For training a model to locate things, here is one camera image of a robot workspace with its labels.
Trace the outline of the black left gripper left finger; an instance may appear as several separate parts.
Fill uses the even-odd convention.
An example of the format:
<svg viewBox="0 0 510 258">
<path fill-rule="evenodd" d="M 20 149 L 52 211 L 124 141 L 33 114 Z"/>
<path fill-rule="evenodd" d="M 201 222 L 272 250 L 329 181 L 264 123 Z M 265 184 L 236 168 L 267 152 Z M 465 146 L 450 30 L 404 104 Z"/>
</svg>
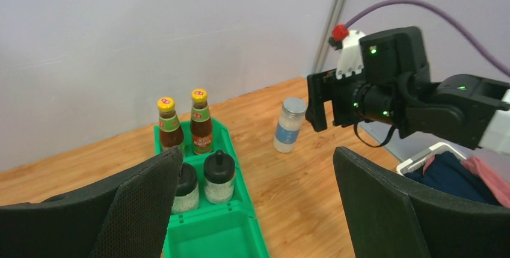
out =
<svg viewBox="0 0 510 258">
<path fill-rule="evenodd" d="M 2 257 L 159 257 L 183 153 L 172 147 L 39 203 L 1 207 Z"/>
</svg>

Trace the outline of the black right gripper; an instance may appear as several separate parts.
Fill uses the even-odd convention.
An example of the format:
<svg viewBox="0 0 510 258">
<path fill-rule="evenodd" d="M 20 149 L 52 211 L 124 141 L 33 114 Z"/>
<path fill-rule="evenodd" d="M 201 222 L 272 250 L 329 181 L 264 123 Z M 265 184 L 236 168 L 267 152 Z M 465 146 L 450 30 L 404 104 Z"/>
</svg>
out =
<svg viewBox="0 0 510 258">
<path fill-rule="evenodd" d="M 321 132 L 327 129 L 324 103 L 328 100 L 331 100 L 333 107 L 334 126 L 348 127 L 362 121 L 355 104 L 357 91 L 364 83 L 364 70 L 360 74 L 342 79 L 336 78 L 335 70 L 308 75 L 308 106 L 305 118 L 314 131 Z"/>
</svg>

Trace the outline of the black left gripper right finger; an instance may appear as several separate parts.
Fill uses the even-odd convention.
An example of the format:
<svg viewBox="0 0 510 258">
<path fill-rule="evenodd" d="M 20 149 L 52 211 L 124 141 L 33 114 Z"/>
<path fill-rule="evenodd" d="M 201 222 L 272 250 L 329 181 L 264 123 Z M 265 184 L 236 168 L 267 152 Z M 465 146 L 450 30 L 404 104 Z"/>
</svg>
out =
<svg viewBox="0 0 510 258">
<path fill-rule="evenodd" d="M 347 147 L 333 165 L 357 257 L 509 256 L 509 209 L 437 191 Z"/>
</svg>

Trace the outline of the silver lid spice jar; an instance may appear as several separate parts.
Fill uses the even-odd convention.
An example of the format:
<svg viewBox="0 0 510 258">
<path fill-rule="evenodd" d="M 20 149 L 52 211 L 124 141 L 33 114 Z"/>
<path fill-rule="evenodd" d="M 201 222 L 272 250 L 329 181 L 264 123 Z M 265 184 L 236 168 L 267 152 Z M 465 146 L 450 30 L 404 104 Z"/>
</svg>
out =
<svg viewBox="0 0 510 258">
<path fill-rule="evenodd" d="M 295 148 L 306 109 L 305 101 L 298 97 L 288 97 L 283 101 L 273 140 L 278 152 L 289 153 Z"/>
</svg>

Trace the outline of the black cap salt jar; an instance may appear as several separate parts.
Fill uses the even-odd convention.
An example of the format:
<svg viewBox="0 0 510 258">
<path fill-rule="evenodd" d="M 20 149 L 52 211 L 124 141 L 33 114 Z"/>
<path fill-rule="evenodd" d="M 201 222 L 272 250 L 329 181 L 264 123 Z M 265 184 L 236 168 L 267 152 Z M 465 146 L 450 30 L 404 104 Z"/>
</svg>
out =
<svg viewBox="0 0 510 258">
<path fill-rule="evenodd" d="M 179 175 L 172 214 L 195 210 L 199 207 L 199 204 L 200 191 L 198 188 L 196 169 L 192 165 L 184 162 Z"/>
</svg>

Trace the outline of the yellow cap sauce bottle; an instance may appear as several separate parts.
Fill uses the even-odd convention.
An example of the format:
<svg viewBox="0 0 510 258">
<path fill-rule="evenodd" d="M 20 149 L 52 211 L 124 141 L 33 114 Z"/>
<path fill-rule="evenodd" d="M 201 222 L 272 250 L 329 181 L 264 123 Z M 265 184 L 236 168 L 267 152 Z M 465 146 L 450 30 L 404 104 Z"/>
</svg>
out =
<svg viewBox="0 0 510 258">
<path fill-rule="evenodd" d="M 213 142 L 213 123 L 207 102 L 207 91 L 196 88 L 192 90 L 191 98 L 192 151 L 201 155 L 212 151 Z"/>
<path fill-rule="evenodd" d="M 179 146 L 185 152 L 184 133 L 171 97 L 162 97 L 157 101 L 159 111 L 159 143 L 162 150 Z"/>
</svg>

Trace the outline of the black cap white powder jar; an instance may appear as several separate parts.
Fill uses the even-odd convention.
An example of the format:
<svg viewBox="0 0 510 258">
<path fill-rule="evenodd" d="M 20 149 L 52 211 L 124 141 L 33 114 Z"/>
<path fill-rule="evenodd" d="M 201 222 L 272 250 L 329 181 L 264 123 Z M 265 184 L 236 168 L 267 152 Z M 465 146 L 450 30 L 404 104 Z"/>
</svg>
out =
<svg viewBox="0 0 510 258">
<path fill-rule="evenodd" d="M 229 201 L 235 188 L 235 161 L 226 152 L 217 150 L 209 155 L 203 163 L 204 193 L 212 204 Z"/>
</svg>

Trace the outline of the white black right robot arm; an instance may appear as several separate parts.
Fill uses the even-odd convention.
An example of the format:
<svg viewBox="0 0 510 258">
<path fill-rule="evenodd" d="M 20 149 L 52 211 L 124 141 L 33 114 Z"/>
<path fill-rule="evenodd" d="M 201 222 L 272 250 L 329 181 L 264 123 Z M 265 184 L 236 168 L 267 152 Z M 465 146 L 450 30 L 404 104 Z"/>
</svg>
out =
<svg viewBox="0 0 510 258">
<path fill-rule="evenodd" d="M 306 120 L 317 132 L 333 125 L 380 122 L 406 138 L 416 132 L 460 146 L 509 153 L 509 84 L 457 74 L 432 82 L 421 30 L 416 26 L 366 35 L 334 30 L 336 69 L 307 77 Z"/>
</svg>

